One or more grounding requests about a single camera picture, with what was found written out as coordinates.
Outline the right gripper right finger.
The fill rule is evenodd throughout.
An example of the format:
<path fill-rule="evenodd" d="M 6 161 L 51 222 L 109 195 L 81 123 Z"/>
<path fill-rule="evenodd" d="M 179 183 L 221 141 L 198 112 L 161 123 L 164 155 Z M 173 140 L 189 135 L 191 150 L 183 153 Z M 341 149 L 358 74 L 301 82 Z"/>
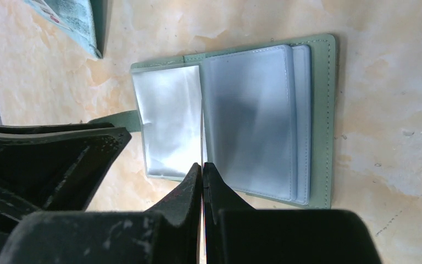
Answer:
<path fill-rule="evenodd" d="M 212 163 L 203 168 L 208 263 L 380 263 L 370 233 L 347 210 L 258 210 Z"/>

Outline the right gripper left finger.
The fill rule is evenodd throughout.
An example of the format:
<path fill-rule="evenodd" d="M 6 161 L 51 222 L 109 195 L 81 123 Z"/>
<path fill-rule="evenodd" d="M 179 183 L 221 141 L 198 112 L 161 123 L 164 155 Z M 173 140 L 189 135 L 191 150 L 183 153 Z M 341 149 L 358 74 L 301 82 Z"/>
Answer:
<path fill-rule="evenodd" d="M 202 169 L 143 212 L 35 212 L 12 231 L 0 263 L 198 263 Z"/>

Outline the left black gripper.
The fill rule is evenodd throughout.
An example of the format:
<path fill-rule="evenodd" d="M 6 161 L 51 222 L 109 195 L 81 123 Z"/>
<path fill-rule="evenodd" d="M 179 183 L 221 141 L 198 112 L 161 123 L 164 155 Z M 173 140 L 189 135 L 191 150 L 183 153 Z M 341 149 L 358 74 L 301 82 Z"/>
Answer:
<path fill-rule="evenodd" d="M 0 252 L 31 213 L 86 210 L 130 139 L 110 123 L 0 126 Z"/>

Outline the light blue cloth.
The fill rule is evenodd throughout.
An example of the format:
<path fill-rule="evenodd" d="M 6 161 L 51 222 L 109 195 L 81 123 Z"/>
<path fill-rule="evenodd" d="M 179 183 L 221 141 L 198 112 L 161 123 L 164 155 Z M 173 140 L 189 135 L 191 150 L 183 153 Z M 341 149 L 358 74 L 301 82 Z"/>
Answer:
<path fill-rule="evenodd" d="M 45 0 L 25 3 L 63 30 L 95 59 L 103 58 L 106 1 Z"/>

